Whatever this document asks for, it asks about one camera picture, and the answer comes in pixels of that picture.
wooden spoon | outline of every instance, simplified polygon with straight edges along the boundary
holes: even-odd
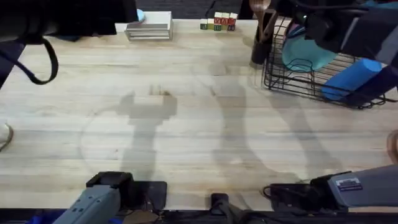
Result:
[[[387,138],[387,153],[394,164],[398,164],[398,130],[391,132]]]
[[[274,9],[269,9],[270,4],[271,0],[249,0],[250,8],[259,20],[260,42],[264,42],[271,36],[278,18],[278,13]]]

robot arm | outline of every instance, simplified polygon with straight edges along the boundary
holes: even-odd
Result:
[[[54,224],[107,224],[138,201],[130,173],[100,172],[87,182],[76,202]]]
[[[271,7],[305,26],[306,38],[324,49],[398,67],[398,9],[359,6],[352,1],[348,6],[305,4],[309,1],[273,0]],[[330,2],[349,4],[350,0]]]

wire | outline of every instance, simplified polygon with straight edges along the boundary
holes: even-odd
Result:
[[[287,189],[287,188],[285,188],[285,187],[277,187],[277,186],[268,185],[268,186],[265,186],[265,187],[262,189],[262,193],[263,193],[264,196],[267,197],[267,198],[271,198],[271,197],[272,197],[271,195],[266,194],[266,190],[268,190],[268,189],[269,189],[269,190],[271,190],[271,189],[277,189],[277,190],[281,190],[281,191],[284,191],[284,192],[287,192],[287,193],[290,193],[290,194],[292,194],[292,195],[299,196],[299,197],[302,197],[302,198],[305,198],[305,197],[306,197],[305,194],[303,194],[303,193],[301,193],[301,192],[298,192],[298,191],[295,191],[295,190],[290,190],[290,189]]]
[[[47,53],[49,54],[51,61],[50,78],[45,81],[39,80],[33,72],[31,72],[27,67],[25,67],[25,65],[20,63],[18,60],[8,56],[8,54],[0,50],[0,57],[4,58],[5,60],[11,62],[13,65],[21,69],[26,74],[26,76],[32,81],[32,83],[35,83],[36,85],[45,85],[51,82],[55,77],[57,77],[58,73],[58,58],[57,54],[54,51],[54,48],[51,46],[51,43],[48,40],[42,38],[41,41],[44,44],[44,47],[47,50]]]
[[[344,6],[312,6],[305,3],[302,3],[300,0],[289,0],[291,3],[295,4],[296,6],[300,6],[306,9],[311,10],[334,10],[334,9],[358,9],[368,11],[369,8],[362,7],[362,6],[355,6],[355,5],[344,5]]]
[[[210,10],[214,8],[214,5],[216,4],[216,2],[217,2],[217,0],[214,0],[214,1],[211,3],[210,7],[207,9],[207,11],[206,11],[206,13],[205,13],[205,18],[206,18],[206,19],[207,19],[207,17],[208,17],[208,14],[209,14]]]
[[[116,215],[117,217],[128,217],[129,215],[132,215],[133,213],[135,213],[137,210],[132,210],[131,212],[129,212],[129,213],[125,213],[125,214],[122,214],[122,215]]]

wooden tabletop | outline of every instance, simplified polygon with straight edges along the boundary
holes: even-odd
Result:
[[[397,105],[356,111],[263,89],[249,66],[256,24],[226,33],[175,20],[163,42],[49,38],[58,77],[37,86],[15,68],[0,90],[0,121],[15,130],[0,152],[0,207],[67,208],[97,172],[123,170],[166,181],[169,209],[226,192],[268,210],[267,184],[391,164]],[[48,76],[42,46],[20,60]]]

